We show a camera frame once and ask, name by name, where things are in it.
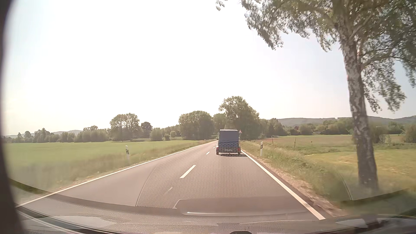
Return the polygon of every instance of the green field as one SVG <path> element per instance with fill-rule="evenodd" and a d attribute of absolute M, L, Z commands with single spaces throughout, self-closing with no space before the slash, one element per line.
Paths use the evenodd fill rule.
<path fill-rule="evenodd" d="M 380 187 L 385 192 L 395 192 L 416 185 L 416 149 L 387 149 L 374 153 Z M 331 167 L 342 175 L 348 186 L 357 186 L 357 154 L 355 152 L 337 152 L 315 154 L 308 159 Z"/>
<path fill-rule="evenodd" d="M 416 196 L 416 144 L 403 143 L 398 135 L 390 135 L 390 143 L 374 144 L 380 191 L 376 195 L 408 189 L 406 203 L 414 204 Z M 342 207 L 346 201 L 363 201 L 373 197 L 358 186 L 357 154 L 351 135 L 286 136 L 256 141 L 243 141 L 246 152 L 261 157 L 272 167 L 307 182 L 322 198 Z M 408 206 L 392 201 L 360 207 L 360 211 L 372 210 L 397 213 Z"/>
<path fill-rule="evenodd" d="M 145 162 L 204 141 L 10 143 L 5 144 L 9 177 L 54 191 L 77 181 Z M 126 160 L 129 147 L 130 162 Z"/>

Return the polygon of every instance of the road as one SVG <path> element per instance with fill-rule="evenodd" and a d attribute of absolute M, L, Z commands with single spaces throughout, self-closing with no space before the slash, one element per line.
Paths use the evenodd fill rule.
<path fill-rule="evenodd" d="M 271 214 L 279 220 L 323 219 L 322 211 L 252 158 L 216 155 L 216 144 L 199 145 L 112 173 L 23 207 L 51 216 L 99 212 L 53 197 L 63 195 L 122 207 L 180 209 L 191 215 Z"/>

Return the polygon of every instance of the white reflector post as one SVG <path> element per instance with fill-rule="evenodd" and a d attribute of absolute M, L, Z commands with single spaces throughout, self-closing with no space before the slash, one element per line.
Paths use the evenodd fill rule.
<path fill-rule="evenodd" d="M 129 154 L 129 146 L 128 145 L 126 145 L 126 158 L 127 158 L 127 161 L 130 164 L 130 154 Z"/>

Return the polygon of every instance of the solid white edge line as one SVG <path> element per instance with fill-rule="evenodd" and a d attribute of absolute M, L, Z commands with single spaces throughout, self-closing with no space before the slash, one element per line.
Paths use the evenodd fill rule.
<path fill-rule="evenodd" d="M 289 187 L 287 187 L 284 183 L 282 183 L 276 176 L 274 176 L 270 171 L 266 170 L 260 163 L 258 163 L 256 160 L 254 160 L 252 157 L 250 157 L 248 154 L 243 152 L 247 157 L 249 157 L 256 165 L 258 165 L 263 171 L 265 171 L 271 178 L 273 178 L 280 186 L 282 186 L 290 195 L 292 195 L 298 202 L 300 202 L 307 210 L 309 210 L 315 217 L 317 217 L 319 220 L 325 219 L 318 211 L 316 211 L 312 206 L 310 206 L 308 203 L 306 203 L 301 197 L 299 197 L 296 193 L 294 193 Z"/>
<path fill-rule="evenodd" d="M 196 165 L 191 166 L 191 168 L 189 168 L 181 177 L 179 177 L 180 179 L 185 178 L 185 176 L 192 171 L 192 169 L 195 167 Z"/>
<path fill-rule="evenodd" d="M 160 158 L 157 158 L 157 159 L 153 159 L 153 160 L 150 160 L 150 161 L 147 161 L 147 162 L 144 162 L 144 163 L 138 164 L 138 165 L 134 165 L 134 166 L 132 166 L 132 167 L 128 167 L 128 168 L 125 168 L 125 169 L 123 169 L 123 170 L 119 170 L 119 171 L 116 171 L 116 172 L 113 172 L 113 173 L 110 173 L 110 174 L 107 174 L 107 175 L 104 175 L 104 176 L 101 176 L 101 177 L 98 177 L 98 178 L 95 178 L 95 179 L 92 179 L 92 180 L 89 180 L 89 181 L 83 182 L 83 183 L 80 183 L 80 184 L 76 184 L 76 185 L 71 186 L 71 187 L 68 187 L 68 188 L 66 188 L 66 189 L 62 189 L 62 190 L 59 190 L 59 191 L 57 191 L 57 192 L 53 192 L 53 193 L 50 193 L 50 194 L 44 195 L 44 196 L 42 196 L 42 197 L 38 197 L 38 198 L 36 198 L 36 199 L 33 199 L 33 200 L 31 200 L 31 201 L 28 201 L 28 202 L 22 203 L 22 204 L 20 204 L 20 205 L 15 206 L 15 208 L 18 208 L 18 207 L 24 206 L 24 205 L 26 205 L 26 204 L 29 204 L 29 203 L 31 203 L 31 202 L 35 202 L 35 201 L 37 201 L 37 200 L 40 200 L 40 199 L 42 199 L 42 198 L 49 197 L 49 196 L 51 196 L 51 195 L 54 195 L 54 194 L 57 194 L 57 193 L 63 192 L 63 191 L 65 191 L 65 190 L 75 188 L 75 187 L 77 187 L 77 186 L 79 186 L 79 185 L 83 185 L 83 184 L 86 184 L 86 183 L 92 182 L 92 181 L 94 181 L 94 180 L 98 180 L 98 179 L 101 179 L 101 178 L 104 178 L 104 177 L 107 177 L 107 176 L 113 175 L 113 174 L 115 174 L 115 173 L 119 173 L 119 172 L 122 172 L 122 171 L 128 170 L 128 169 L 130 169 L 130 168 L 137 167 L 137 166 L 140 166 L 140 165 L 146 164 L 146 163 L 148 163 L 148 162 L 153 162 L 153 161 L 155 161 L 155 160 L 162 159 L 162 158 L 164 158 L 164 157 L 171 156 L 171 155 L 174 155 L 174 154 L 177 154 L 177 153 L 180 153 L 180 152 L 183 152 L 183 151 L 189 150 L 189 149 L 193 149 L 193 148 L 195 148 L 195 147 L 198 147 L 198 146 L 201 146 L 201 145 L 205 145 L 205 144 L 196 145 L 196 146 L 193 146 L 193 147 L 191 147 L 191 148 L 184 149 L 184 150 L 182 150 L 182 151 L 179 151 L 179 152 L 176 152 L 176 153 L 173 153 L 173 154 L 169 154 L 169 155 L 166 155 L 166 156 L 163 156 L 163 157 L 160 157 Z"/>

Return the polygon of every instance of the distant hills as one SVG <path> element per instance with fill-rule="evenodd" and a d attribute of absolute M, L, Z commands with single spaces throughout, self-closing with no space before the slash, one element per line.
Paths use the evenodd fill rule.
<path fill-rule="evenodd" d="M 78 135 L 78 133 L 82 132 L 81 130 L 71 130 L 71 131 L 58 131 L 58 132 L 53 132 L 53 134 L 62 134 L 63 132 L 68 132 L 68 133 L 75 133 L 75 136 Z M 11 138 L 16 138 L 17 135 L 7 135 L 5 137 L 11 137 Z"/>
<path fill-rule="evenodd" d="M 336 120 L 336 118 L 285 118 L 278 119 L 278 121 L 284 126 L 299 126 L 302 124 L 312 123 L 312 124 L 322 124 L 325 120 Z M 379 124 L 387 125 L 390 121 L 394 121 L 400 124 L 410 124 L 416 122 L 416 115 L 410 117 L 403 117 L 398 119 L 389 119 L 376 116 L 369 116 L 371 122 L 376 122 Z"/>

